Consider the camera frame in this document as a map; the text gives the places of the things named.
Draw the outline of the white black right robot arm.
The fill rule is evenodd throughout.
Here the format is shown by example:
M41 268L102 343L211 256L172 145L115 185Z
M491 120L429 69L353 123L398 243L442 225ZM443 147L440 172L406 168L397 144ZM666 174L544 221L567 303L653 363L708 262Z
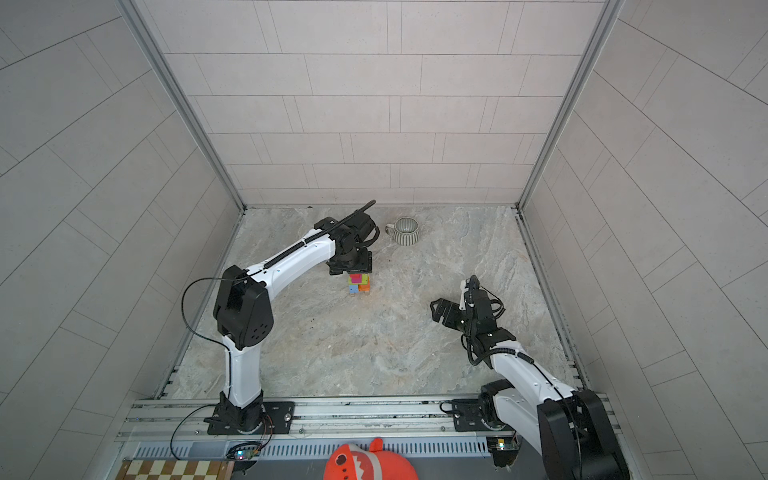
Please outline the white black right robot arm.
M541 455L550 479L629 478L603 401L556 379L500 327L505 305L476 276L462 282L458 302L440 298L430 311L434 322L460 332L471 365L500 376L477 398L452 400L446 411L458 431L495 432L490 449L496 466L512 465L525 441Z

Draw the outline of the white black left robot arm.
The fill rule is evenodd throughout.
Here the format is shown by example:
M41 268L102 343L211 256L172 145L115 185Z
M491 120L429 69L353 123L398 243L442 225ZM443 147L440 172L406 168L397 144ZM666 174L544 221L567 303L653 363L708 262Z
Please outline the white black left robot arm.
M295 244L248 268L231 266L220 279L213 309L227 349L226 384L213 415L214 435L259 432L266 426L260 378L261 343L274 327L272 301L290 283L324 263L332 276L369 274L380 229L365 212L368 203L341 220L326 217Z

